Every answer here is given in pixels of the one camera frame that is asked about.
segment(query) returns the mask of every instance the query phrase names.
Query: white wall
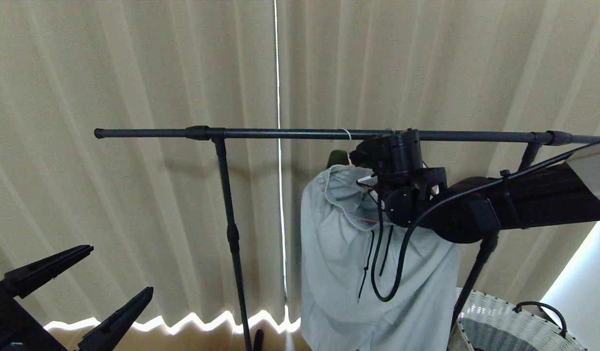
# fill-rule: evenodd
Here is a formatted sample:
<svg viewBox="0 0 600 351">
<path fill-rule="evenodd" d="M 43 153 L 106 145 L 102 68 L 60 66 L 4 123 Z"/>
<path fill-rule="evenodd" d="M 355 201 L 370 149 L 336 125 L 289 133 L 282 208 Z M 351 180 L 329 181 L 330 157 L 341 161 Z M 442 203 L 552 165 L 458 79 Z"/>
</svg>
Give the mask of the white wall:
<svg viewBox="0 0 600 351">
<path fill-rule="evenodd" d="M 585 347 L 600 350 L 600 222 L 541 301 L 559 309 Z"/>
</svg>

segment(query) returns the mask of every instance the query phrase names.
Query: white woven basket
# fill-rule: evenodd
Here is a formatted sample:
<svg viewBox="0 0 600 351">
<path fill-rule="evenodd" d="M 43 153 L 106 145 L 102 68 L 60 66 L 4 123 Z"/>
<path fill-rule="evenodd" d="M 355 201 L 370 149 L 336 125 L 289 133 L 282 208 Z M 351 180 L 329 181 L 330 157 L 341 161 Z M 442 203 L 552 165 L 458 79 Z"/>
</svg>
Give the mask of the white woven basket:
<svg viewBox="0 0 600 351">
<path fill-rule="evenodd" d="M 471 291 L 459 322 L 472 347 L 484 351 L 585 351 L 569 333 L 516 305 Z"/>
</svg>

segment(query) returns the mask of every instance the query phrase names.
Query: basket handle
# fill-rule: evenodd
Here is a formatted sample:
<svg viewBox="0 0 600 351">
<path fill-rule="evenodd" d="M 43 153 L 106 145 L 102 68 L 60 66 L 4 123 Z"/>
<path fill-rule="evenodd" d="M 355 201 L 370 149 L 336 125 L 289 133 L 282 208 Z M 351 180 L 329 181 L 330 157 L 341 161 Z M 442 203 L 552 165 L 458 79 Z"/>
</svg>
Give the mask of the basket handle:
<svg viewBox="0 0 600 351">
<path fill-rule="evenodd" d="M 556 315 L 560 319 L 560 335 L 563 338 L 567 337 L 567 322 L 565 322 L 565 317 L 563 317 L 562 314 L 560 313 L 560 311 L 558 311 L 555 307 L 552 307 L 548 304 L 544 304 L 543 302 L 538 302 L 538 301 L 523 301 L 523 302 L 519 302 L 515 306 L 515 308 L 512 309 L 512 311 L 519 313 L 519 312 L 521 312 L 521 308 L 526 305 L 535 305 L 535 306 L 539 306 L 539 307 L 545 307 L 546 309 L 550 309 L 550 310 L 554 311 L 554 313 L 556 313 Z"/>
</svg>

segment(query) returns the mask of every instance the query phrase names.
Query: beige curtain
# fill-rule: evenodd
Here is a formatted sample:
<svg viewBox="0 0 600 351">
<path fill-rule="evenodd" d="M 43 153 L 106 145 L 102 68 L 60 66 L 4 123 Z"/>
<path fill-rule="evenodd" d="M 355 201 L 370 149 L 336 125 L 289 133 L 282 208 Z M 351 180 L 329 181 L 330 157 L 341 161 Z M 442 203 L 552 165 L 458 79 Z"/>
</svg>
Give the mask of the beige curtain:
<svg viewBox="0 0 600 351">
<path fill-rule="evenodd" d="M 0 2 L 0 278 L 92 244 L 23 300 L 41 323 L 102 320 L 153 285 L 138 322 L 239 324 L 213 145 L 92 132 L 276 128 L 277 90 L 282 127 L 600 135 L 600 1 Z M 228 141 L 249 315 L 300 316 L 300 194 L 355 145 L 283 140 L 279 180 L 275 140 Z M 514 171 L 523 149 L 422 145 L 450 184 Z M 477 289 L 541 298 L 591 227 L 503 233 Z"/>
</svg>

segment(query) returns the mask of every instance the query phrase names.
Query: garment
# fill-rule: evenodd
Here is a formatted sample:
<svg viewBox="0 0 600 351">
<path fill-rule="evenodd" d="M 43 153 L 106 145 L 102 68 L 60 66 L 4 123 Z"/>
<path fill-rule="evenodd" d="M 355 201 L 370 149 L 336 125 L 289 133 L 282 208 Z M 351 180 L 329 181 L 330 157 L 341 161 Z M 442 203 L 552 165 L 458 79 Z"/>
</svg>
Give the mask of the garment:
<svg viewBox="0 0 600 351">
<path fill-rule="evenodd" d="M 373 230 L 378 244 L 378 209 L 356 180 L 371 170 L 335 165 L 304 189 L 302 240 L 302 336 L 316 351 L 445 351 L 456 297 L 460 247 L 418 228 L 407 247 L 400 288 L 389 302 L 375 296 L 368 271 L 360 298 Z M 394 227 L 384 272 L 376 286 L 385 296 L 393 285 L 406 228 Z"/>
</svg>

